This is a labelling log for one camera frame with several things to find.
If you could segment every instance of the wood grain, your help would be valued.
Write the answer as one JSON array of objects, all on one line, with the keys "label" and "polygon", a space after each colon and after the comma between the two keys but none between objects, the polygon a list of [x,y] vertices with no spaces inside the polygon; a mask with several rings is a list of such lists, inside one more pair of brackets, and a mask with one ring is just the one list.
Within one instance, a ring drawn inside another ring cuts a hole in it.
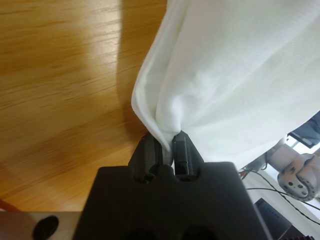
[{"label": "wood grain", "polygon": [[0,2],[0,199],[81,211],[146,129],[132,89],[165,0]]}]

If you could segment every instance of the wire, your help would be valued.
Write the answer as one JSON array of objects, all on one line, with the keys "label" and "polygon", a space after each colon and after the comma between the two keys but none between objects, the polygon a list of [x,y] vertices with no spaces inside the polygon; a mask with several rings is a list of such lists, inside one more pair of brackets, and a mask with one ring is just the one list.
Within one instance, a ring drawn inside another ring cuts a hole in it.
[{"label": "wire", "polygon": [[308,217],[307,215],[305,215],[302,211],[300,211],[298,208],[296,208],[295,205],[293,205],[284,195],[281,194],[281,192],[279,192],[269,181],[268,179],[266,179],[264,176],[262,176],[260,173],[256,172],[256,171],[251,171],[252,173],[255,173],[257,175],[259,175],[261,178],[263,178],[263,180],[265,180],[276,192],[278,192],[280,194],[281,197],[284,198],[284,200],[286,200],[295,210],[297,210],[302,216],[304,216],[305,218],[307,218],[308,220],[310,220],[311,222],[318,224],[320,226],[320,223],[312,220],[310,217]]},{"label": "wire", "polygon": [[[283,194],[283,195],[286,195],[286,196],[289,196],[291,197],[289,194],[283,192],[283,191],[278,191],[278,190],[274,190],[274,189],[271,189],[271,188],[263,188],[263,187],[253,187],[253,188],[247,188],[247,190],[269,190],[269,191],[273,191],[273,192],[277,192],[278,194]],[[301,203],[305,204],[305,205],[308,205],[314,209],[317,209],[318,211],[320,211],[320,208],[316,207],[316,206],[313,206],[312,204],[310,203],[307,203],[307,202],[304,202],[304,201],[301,201]]]}]

